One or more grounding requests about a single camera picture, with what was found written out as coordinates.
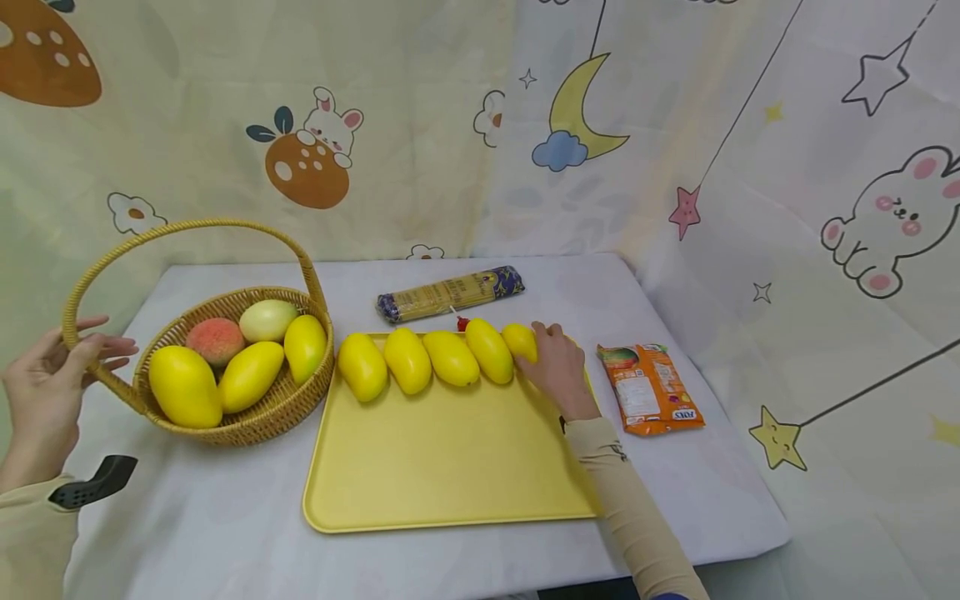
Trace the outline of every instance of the pink star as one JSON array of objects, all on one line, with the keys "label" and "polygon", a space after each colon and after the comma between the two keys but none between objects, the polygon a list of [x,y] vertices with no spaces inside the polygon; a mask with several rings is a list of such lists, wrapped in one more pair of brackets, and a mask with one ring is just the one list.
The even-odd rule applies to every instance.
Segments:
[{"label": "pink star", "polygon": [[688,192],[682,187],[677,188],[677,208],[667,221],[680,226],[680,239],[684,239],[686,228],[700,223],[700,213],[697,212],[697,197],[699,196],[699,185],[692,192]]}]

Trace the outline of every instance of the cartoon strawberry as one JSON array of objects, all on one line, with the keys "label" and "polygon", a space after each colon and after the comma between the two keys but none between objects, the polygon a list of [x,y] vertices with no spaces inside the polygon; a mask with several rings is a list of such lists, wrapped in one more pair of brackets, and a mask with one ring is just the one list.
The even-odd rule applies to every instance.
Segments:
[{"label": "cartoon strawberry", "polygon": [[350,177],[337,164],[334,152],[309,132],[290,133],[293,112],[280,107],[274,113],[277,137],[262,125],[247,127],[247,135],[258,142],[273,142],[267,150],[265,165],[270,183],[281,194],[308,208],[332,208],[347,195]]},{"label": "cartoon strawberry", "polygon": [[0,91],[48,107],[83,107],[100,98],[90,53],[57,14],[73,8],[73,0],[0,2]]}]

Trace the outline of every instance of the basket handle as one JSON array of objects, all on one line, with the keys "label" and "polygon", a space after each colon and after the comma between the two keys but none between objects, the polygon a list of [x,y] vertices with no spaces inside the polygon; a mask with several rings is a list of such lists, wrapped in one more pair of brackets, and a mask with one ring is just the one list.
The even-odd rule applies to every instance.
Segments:
[{"label": "basket handle", "polygon": [[[150,229],[145,233],[141,233],[136,237],[132,237],[110,252],[107,252],[107,255],[86,270],[84,276],[80,278],[80,281],[78,281],[77,285],[74,286],[73,291],[70,292],[70,296],[66,301],[66,308],[63,309],[63,343],[66,345],[67,349],[72,350],[74,346],[80,342],[80,336],[77,333],[77,309],[80,307],[80,300],[84,297],[84,293],[86,293],[87,288],[90,287],[90,283],[92,283],[97,275],[102,273],[110,263],[137,246],[143,246],[147,242],[155,240],[158,237],[170,235],[171,233],[177,233],[178,231],[186,231],[188,229],[216,227],[247,228],[254,229],[256,231],[263,231],[264,233],[273,235],[276,239],[286,244],[287,247],[289,247],[290,250],[297,255],[297,260],[300,262],[300,270],[303,273],[303,280],[306,282],[306,290],[310,295],[310,299],[316,302],[323,312],[329,312],[326,308],[324,290],[320,287],[320,280],[317,279],[317,272],[314,271],[313,262],[310,261],[310,257],[307,256],[307,253],[303,250],[300,244],[295,242],[293,238],[287,234],[277,231],[274,228],[269,228],[265,225],[254,223],[253,221],[241,221],[238,219],[178,221],[176,223],[164,225],[163,227]],[[97,379],[102,381],[104,385],[118,395],[120,399],[129,404],[133,410],[141,415],[146,412],[146,406],[138,397],[133,386],[112,372],[104,369],[104,366],[99,361],[88,366],[87,370],[93,373]]]}]

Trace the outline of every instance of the cartoon moon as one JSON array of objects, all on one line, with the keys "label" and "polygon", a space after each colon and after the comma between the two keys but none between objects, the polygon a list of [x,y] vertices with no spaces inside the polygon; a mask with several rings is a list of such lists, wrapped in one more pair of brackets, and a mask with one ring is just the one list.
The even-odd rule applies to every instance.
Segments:
[{"label": "cartoon moon", "polygon": [[610,53],[601,54],[573,69],[557,90],[550,108],[550,131],[567,131],[587,146],[587,159],[596,158],[622,146],[629,135],[603,135],[584,120],[584,100],[593,78]]}]

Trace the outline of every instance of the wrist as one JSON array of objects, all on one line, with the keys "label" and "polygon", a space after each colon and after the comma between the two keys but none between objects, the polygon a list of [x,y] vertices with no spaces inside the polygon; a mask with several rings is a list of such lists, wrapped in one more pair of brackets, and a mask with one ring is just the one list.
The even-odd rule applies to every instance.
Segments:
[{"label": "wrist", "polygon": [[588,392],[567,396],[558,402],[560,405],[560,414],[567,422],[573,420],[591,420],[600,417],[600,409],[593,399],[593,395]]},{"label": "wrist", "polygon": [[54,460],[43,448],[28,441],[11,440],[0,463],[0,493],[50,481],[63,472],[63,461]]}]

